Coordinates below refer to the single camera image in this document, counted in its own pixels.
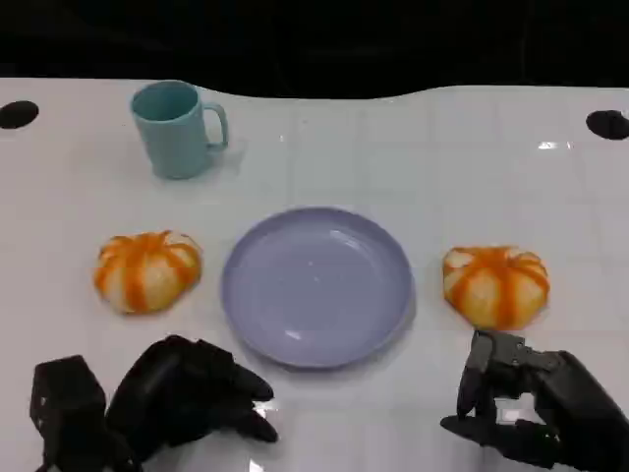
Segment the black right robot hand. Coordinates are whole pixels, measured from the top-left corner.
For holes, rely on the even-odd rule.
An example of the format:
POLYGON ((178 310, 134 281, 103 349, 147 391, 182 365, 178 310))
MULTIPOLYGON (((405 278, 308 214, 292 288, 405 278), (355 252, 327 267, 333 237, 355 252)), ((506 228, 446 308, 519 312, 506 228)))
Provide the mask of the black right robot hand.
POLYGON ((475 331, 446 431, 503 457, 545 469, 628 468, 628 419, 573 354, 536 351, 510 333, 475 331), (540 421, 498 421, 496 401, 533 396, 540 421))

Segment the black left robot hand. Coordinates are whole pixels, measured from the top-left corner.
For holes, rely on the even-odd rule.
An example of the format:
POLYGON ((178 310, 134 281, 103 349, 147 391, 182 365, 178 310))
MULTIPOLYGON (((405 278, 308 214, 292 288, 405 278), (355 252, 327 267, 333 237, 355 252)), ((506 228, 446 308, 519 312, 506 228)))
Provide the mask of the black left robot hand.
POLYGON ((106 424, 141 462, 221 430, 276 443, 277 431, 255 411, 257 402, 273 398, 269 383, 230 352, 169 335, 151 344, 122 379, 106 424))

